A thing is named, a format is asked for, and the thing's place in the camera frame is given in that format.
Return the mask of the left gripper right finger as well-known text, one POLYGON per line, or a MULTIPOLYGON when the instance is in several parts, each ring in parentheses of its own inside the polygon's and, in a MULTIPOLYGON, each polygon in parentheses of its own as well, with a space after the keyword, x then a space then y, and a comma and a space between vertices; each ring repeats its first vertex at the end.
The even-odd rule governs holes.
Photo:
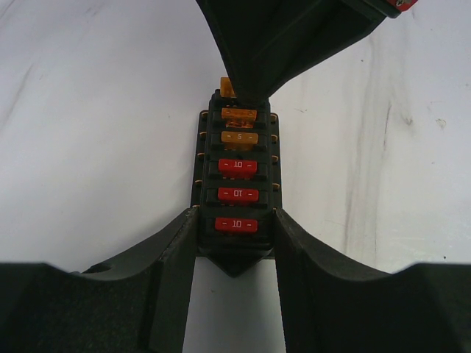
POLYGON ((388 274, 274 216, 288 352, 468 352, 470 267, 417 263, 388 274))

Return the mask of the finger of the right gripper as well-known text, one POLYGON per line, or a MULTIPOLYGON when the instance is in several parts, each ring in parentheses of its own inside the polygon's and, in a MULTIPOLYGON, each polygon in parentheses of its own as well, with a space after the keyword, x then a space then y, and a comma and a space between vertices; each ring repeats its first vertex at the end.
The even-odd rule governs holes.
POLYGON ((365 1, 199 1, 237 98, 287 81, 370 34, 385 15, 365 1))

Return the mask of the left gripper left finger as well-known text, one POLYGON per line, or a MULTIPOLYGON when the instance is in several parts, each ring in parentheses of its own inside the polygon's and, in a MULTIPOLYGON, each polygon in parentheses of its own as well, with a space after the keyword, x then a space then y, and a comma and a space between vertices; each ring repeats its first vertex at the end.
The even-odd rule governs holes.
POLYGON ((87 271, 1 265, 3 352, 181 352, 198 211, 87 271))

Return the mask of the orange blade fuse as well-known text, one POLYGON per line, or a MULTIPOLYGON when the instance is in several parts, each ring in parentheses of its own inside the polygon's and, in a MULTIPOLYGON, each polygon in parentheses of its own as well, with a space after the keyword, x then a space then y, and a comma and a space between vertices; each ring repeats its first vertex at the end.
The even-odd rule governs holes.
POLYGON ((223 131, 221 142, 226 150, 251 151, 258 144, 259 135, 254 132, 223 131))
POLYGON ((229 77, 220 79, 220 96, 224 99, 236 99, 237 95, 229 77))
POLYGON ((257 120, 258 112, 234 107, 222 108, 221 117, 226 127, 251 129, 257 120))

